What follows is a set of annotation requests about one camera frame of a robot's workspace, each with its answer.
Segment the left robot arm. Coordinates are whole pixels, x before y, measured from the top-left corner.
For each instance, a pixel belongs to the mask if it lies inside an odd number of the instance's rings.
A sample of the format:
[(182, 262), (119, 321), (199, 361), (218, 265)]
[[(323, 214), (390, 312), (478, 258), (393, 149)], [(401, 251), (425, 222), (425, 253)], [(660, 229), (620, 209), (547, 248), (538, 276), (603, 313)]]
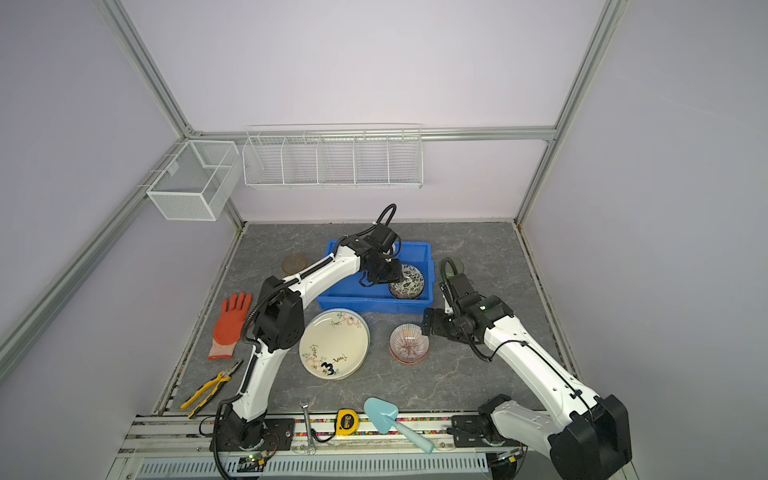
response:
[(306, 269), (264, 281), (241, 335), (252, 346), (251, 355), (237, 393), (217, 407), (211, 451), (221, 447), (249, 450), (260, 445), (266, 436), (263, 423), (278, 370), (305, 331), (305, 308), (320, 294), (357, 274), (364, 287), (399, 281), (401, 246), (399, 235), (389, 225), (377, 222), (343, 236), (329, 254)]

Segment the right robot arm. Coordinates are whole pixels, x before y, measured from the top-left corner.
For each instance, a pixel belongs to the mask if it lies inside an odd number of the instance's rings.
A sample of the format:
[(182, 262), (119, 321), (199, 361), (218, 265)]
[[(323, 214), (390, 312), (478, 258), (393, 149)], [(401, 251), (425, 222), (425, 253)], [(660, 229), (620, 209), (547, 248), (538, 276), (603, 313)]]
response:
[(478, 413), (494, 441), (515, 440), (546, 455), (563, 479), (608, 479), (633, 458), (628, 410), (600, 396), (550, 355), (499, 297), (479, 293), (455, 261), (439, 264), (442, 308), (428, 308), (422, 330), (465, 344), (481, 361), (505, 362), (543, 406), (505, 395)]

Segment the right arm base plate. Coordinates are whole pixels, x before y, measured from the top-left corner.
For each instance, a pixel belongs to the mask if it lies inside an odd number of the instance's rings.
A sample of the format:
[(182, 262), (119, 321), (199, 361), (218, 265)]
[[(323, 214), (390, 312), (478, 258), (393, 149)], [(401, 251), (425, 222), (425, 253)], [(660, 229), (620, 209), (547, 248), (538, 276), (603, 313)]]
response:
[(522, 447), (523, 443), (503, 437), (488, 415), (453, 415), (446, 430), (459, 448)]

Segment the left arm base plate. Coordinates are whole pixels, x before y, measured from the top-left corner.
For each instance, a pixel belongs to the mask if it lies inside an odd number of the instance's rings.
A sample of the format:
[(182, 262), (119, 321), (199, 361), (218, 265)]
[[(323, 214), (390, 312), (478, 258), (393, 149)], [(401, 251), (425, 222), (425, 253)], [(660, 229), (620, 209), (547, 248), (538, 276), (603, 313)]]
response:
[(219, 420), (210, 450), (219, 452), (288, 450), (294, 435), (292, 419), (266, 418), (243, 422), (239, 417)]

